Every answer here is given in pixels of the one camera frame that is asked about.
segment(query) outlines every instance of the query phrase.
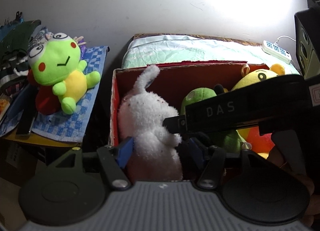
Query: red box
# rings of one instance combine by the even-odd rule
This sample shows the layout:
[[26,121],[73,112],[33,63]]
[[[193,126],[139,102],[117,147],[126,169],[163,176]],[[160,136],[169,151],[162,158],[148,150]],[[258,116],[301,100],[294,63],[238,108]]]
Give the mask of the red box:
[[[241,69],[247,62],[212,61],[181,62],[160,64],[160,73],[147,91],[154,92],[166,100],[169,105],[180,111],[183,98],[193,89],[207,87],[213,89],[216,84],[231,90],[242,78]],[[265,64],[248,64],[250,71],[267,69]],[[119,144],[117,112],[123,96],[132,89],[137,77],[145,67],[116,69],[113,71],[111,90],[110,144]]]

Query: yellow plush toy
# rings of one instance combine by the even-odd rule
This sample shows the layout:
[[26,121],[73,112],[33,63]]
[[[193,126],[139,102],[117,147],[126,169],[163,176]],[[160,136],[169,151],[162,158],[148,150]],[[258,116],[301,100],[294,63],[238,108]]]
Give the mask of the yellow plush toy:
[[[241,69],[241,75],[243,78],[232,88],[232,91],[272,77],[282,76],[284,74],[284,67],[280,64],[272,65],[270,70],[258,69],[251,73],[249,65],[246,64]],[[242,138],[251,143],[252,150],[264,158],[268,156],[269,151],[274,146],[270,135],[266,134],[264,136],[260,136],[259,129],[257,129],[257,127],[240,129],[238,132]]]
[[285,74],[284,67],[280,64],[274,64],[270,67],[270,70],[258,69],[256,71],[250,72],[249,65],[244,65],[241,70],[242,79],[232,88],[236,90],[251,84],[255,84],[272,77],[282,76]]

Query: screw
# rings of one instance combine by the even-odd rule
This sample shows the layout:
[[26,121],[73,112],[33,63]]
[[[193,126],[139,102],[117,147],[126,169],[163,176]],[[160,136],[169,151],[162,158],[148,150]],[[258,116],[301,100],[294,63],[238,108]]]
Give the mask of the screw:
[[208,151],[210,152],[210,155],[212,155],[215,150],[218,149],[218,146],[212,145],[208,148]]
[[115,188],[126,188],[129,185],[129,183],[124,179],[116,179],[112,182],[112,185]]
[[205,189],[211,189],[214,186],[214,181],[211,179],[204,179],[200,182],[200,186]]
[[248,142],[242,142],[241,149],[252,149],[252,145]]

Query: tag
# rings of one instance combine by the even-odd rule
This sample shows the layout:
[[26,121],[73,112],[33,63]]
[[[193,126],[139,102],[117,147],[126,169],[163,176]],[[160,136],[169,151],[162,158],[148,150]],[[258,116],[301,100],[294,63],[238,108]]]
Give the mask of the tag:
[[320,105],[320,84],[309,86],[312,106]]
[[147,89],[147,88],[153,83],[153,81],[154,81],[154,79],[151,79],[151,80],[147,83],[145,89]]

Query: plush tail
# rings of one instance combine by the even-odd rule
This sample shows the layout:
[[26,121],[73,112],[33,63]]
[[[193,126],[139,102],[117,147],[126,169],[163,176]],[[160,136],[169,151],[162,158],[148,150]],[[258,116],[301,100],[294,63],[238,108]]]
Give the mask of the plush tail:
[[136,95],[147,92],[146,88],[150,86],[159,73],[160,69],[156,65],[148,66],[134,83],[133,94]]

